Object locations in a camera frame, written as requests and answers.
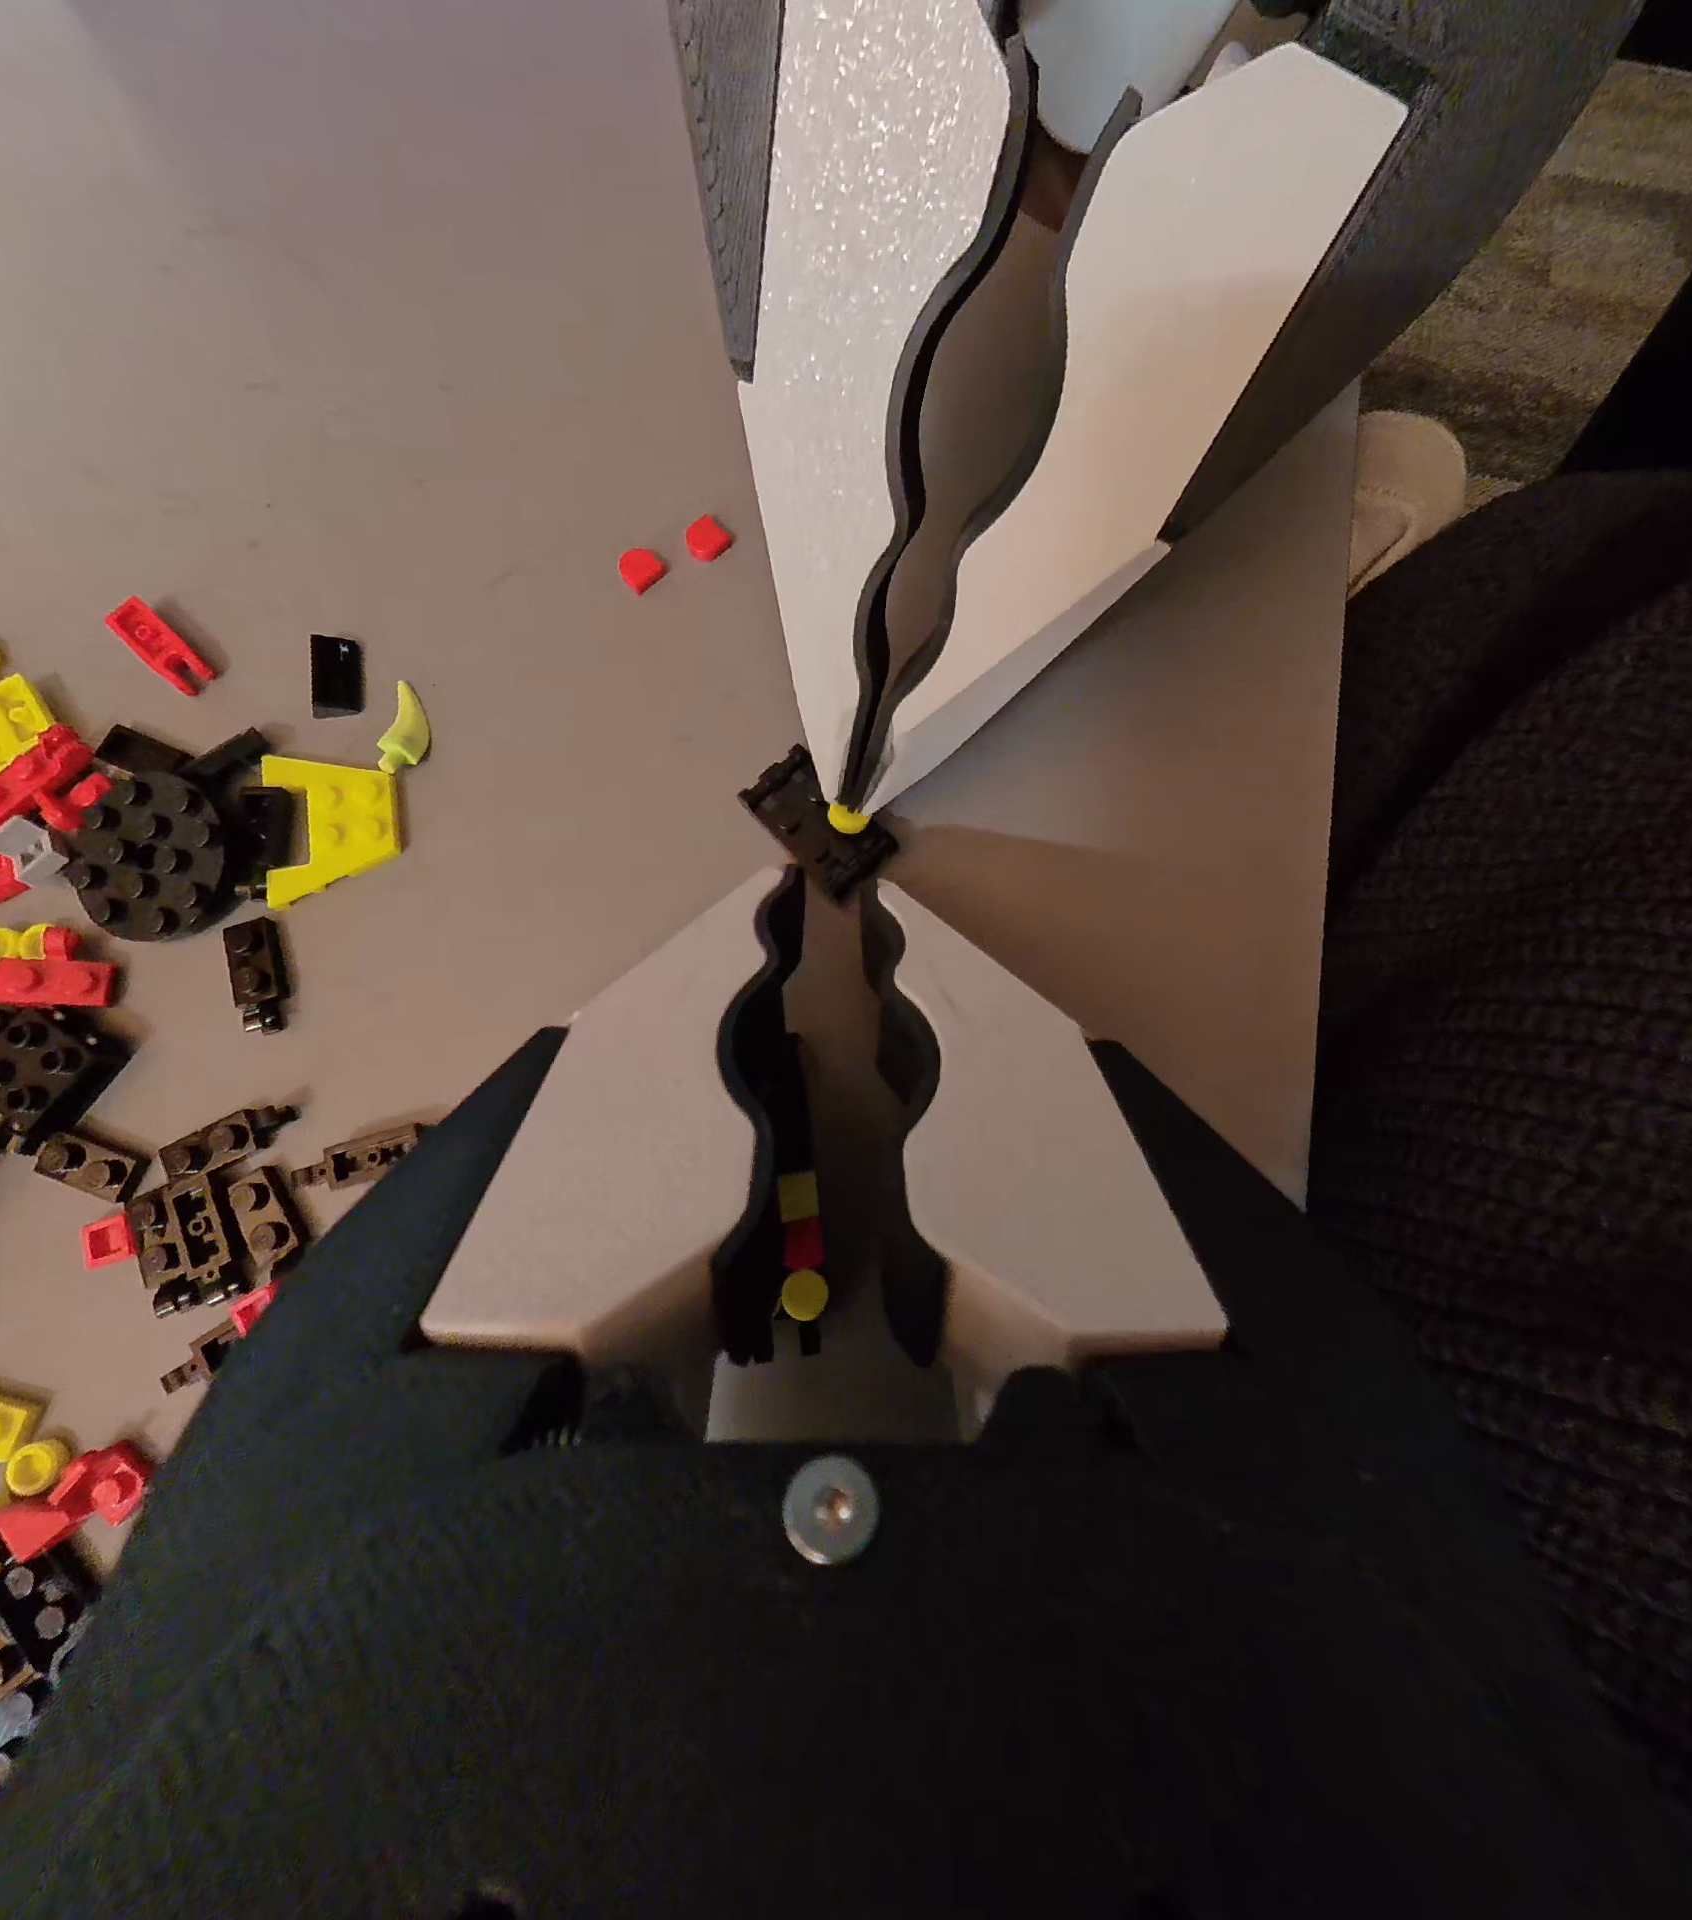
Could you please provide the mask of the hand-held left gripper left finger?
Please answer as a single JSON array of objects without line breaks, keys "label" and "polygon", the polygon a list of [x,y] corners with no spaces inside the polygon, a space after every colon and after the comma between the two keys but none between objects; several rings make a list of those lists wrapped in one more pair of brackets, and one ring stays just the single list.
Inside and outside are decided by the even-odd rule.
[{"label": "hand-held left gripper left finger", "polygon": [[713,1259],[758,1146],[719,1039],[774,977],[780,903],[802,906],[799,876],[762,868],[570,1017],[420,1315],[431,1343],[640,1368],[708,1413]]}]

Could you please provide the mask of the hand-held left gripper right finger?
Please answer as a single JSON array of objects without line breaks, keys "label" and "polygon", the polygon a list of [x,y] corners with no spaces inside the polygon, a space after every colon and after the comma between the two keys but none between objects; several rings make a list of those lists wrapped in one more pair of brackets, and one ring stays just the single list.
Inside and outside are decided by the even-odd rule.
[{"label": "hand-held left gripper right finger", "polygon": [[954,1415],[1024,1369],[1215,1349],[1226,1312],[1082,1026],[892,880],[864,971],[901,1124],[884,1313]]}]

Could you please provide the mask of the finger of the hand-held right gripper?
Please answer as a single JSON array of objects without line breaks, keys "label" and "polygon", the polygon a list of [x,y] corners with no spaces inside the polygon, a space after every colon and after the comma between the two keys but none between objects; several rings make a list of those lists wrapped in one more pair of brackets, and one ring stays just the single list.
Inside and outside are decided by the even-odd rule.
[{"label": "finger of the hand-held right gripper", "polygon": [[858,803],[924,780],[1169,551],[1169,520],[1405,128],[1297,42],[1145,110],[1124,88],[1049,279],[1056,381],[962,523],[944,607],[872,724]]},{"label": "finger of the hand-held right gripper", "polygon": [[884,598],[925,506],[936,343],[1019,187],[1029,60],[996,4],[780,9],[753,356],[737,405],[804,741],[864,807]]}]

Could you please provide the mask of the black lego clip assembly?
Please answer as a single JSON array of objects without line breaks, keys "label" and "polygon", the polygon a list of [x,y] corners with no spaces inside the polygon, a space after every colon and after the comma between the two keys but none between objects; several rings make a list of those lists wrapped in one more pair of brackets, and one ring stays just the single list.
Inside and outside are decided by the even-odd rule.
[{"label": "black lego clip assembly", "polygon": [[833,822],[833,803],[802,740],[741,788],[737,802],[833,903],[850,900],[900,851],[898,837],[876,815],[866,815],[858,828]]}]

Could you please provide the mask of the red yellow black lego stack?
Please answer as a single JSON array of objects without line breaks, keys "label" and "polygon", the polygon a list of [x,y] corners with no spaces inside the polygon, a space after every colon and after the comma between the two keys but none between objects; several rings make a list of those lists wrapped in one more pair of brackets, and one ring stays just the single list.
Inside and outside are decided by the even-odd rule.
[{"label": "red yellow black lego stack", "polygon": [[804,1047],[795,1031],[774,1038],[758,1063],[753,1162],[736,1249],[717,1279],[721,1356],[766,1366],[789,1342],[794,1356],[824,1352],[833,1312]]}]

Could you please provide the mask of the yellow wedge lego plate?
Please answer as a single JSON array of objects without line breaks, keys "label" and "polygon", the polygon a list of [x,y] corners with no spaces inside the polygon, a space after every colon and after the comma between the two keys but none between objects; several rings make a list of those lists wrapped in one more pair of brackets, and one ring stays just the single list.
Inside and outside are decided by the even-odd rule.
[{"label": "yellow wedge lego plate", "polygon": [[304,860],[265,873],[264,897],[272,911],[401,855],[401,798],[393,771],[279,754],[264,754],[258,769],[265,788],[298,796],[305,814]]}]

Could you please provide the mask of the black round lego plate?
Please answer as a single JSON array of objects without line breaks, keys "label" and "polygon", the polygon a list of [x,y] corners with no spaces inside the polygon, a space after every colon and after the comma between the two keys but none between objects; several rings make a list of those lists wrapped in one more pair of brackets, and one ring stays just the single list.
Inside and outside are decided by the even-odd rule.
[{"label": "black round lego plate", "polygon": [[93,750],[98,793],[59,833],[59,876],[89,923],[129,943],[213,927],[258,876],[244,792],[265,750],[255,729],[189,751],[111,726]]}]

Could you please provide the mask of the pile of lego pieces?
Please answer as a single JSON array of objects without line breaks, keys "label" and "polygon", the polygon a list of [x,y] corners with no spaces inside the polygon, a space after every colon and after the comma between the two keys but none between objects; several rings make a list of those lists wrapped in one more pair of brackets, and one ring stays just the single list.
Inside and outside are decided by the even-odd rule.
[{"label": "pile of lego pieces", "polygon": [[[61,876],[61,833],[99,792],[98,744],[0,645],[0,1163],[95,1205],[80,1234],[83,1268],[132,1268],[157,1320],[223,1312],[161,1375],[176,1394],[213,1379],[305,1254],[300,1198],[377,1181],[423,1127],[353,1136],[298,1167],[264,1158],[302,1114],[293,1101],[244,1101],[149,1155],[91,1129],[95,1104],[136,1054],[109,1023],[122,966],[93,940],[161,945],[99,932]],[[269,1038],[295,983],[264,883],[269,868],[305,860],[305,803],[265,786],[255,766],[242,805],[258,873],[205,934],[220,935],[238,1027]],[[82,1446],[47,1427],[44,1395],[0,1386],[0,1780],[35,1738],[89,1625],[99,1595],[89,1533],[134,1523],[153,1471],[134,1435]]]}]

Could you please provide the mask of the red lego clip plate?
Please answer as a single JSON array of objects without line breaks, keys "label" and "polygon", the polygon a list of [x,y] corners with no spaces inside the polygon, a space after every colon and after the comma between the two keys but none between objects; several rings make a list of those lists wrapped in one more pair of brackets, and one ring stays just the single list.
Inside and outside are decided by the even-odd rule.
[{"label": "red lego clip plate", "polygon": [[217,679],[217,668],[137,594],[104,613],[104,628],[161,683],[196,700]]}]

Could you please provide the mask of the beige shoe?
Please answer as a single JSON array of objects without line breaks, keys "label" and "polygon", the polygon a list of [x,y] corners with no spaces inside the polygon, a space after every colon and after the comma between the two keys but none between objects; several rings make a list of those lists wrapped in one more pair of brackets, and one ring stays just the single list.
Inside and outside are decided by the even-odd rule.
[{"label": "beige shoe", "polygon": [[1361,411],[1353,439],[1346,595],[1353,598],[1464,512],[1467,463],[1450,426],[1405,409]]}]

